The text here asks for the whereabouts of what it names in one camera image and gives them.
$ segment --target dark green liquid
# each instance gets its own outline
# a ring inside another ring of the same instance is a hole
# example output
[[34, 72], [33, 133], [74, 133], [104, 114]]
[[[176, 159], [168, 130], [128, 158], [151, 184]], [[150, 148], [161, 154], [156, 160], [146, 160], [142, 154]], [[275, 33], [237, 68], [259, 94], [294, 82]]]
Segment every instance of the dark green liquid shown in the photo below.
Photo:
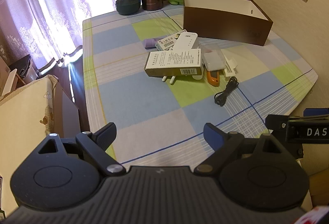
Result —
[[131, 15], [140, 8], [140, 0], [117, 0], [116, 10], [120, 15]]

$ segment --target black cable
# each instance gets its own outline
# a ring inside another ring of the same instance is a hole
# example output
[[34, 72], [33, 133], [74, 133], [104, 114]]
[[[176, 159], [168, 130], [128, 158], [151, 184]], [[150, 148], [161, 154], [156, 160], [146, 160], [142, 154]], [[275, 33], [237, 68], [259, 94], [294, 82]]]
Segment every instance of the black cable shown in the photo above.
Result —
[[230, 95], [231, 92], [235, 90], [238, 86], [239, 86], [239, 82], [237, 81], [236, 77], [231, 77], [226, 85], [225, 90], [216, 93], [215, 96], [213, 97], [215, 99], [215, 103], [218, 104], [219, 106], [224, 106], [228, 95]]

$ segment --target barcode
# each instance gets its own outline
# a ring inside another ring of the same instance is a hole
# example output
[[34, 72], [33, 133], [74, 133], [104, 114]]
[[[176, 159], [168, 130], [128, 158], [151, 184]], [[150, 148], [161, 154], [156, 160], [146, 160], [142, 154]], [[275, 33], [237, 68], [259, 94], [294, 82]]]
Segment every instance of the barcode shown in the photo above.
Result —
[[191, 69], [180, 69], [182, 75], [196, 75], [196, 69], [191, 68]]
[[172, 44], [175, 44], [175, 42], [173, 42], [173, 41], [169, 41], [168, 43], [164, 44], [163, 46], [164, 46], [164, 47], [168, 47], [168, 46], [170, 46], [170, 45], [172, 45]]

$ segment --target black ribbed surface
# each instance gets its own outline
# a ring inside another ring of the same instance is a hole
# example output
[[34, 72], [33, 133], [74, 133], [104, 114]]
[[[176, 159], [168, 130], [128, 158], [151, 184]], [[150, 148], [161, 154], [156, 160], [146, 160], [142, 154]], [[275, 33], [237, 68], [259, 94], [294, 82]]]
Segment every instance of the black ribbed surface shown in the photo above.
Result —
[[300, 208], [265, 213], [230, 201], [213, 178], [199, 177], [189, 167], [132, 167], [107, 178], [87, 202], [59, 212], [17, 209], [5, 224], [291, 224]]

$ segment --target table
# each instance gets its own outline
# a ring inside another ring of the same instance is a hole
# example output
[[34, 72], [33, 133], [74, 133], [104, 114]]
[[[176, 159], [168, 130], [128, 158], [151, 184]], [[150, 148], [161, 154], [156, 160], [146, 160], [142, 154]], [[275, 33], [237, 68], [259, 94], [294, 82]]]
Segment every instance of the table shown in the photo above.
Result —
[[174, 85], [144, 71], [145, 38], [170, 35], [183, 27], [183, 7], [121, 16], [111, 12], [83, 22], [83, 75], [91, 132], [108, 122], [117, 137], [107, 153], [125, 167], [189, 165], [193, 169], [213, 153], [203, 138], [206, 122], [246, 137], [267, 133], [268, 114], [291, 113], [317, 80], [308, 63], [274, 32], [265, 46], [200, 38], [216, 42], [237, 61], [239, 87], [224, 107], [214, 103], [225, 88], [192, 77]]

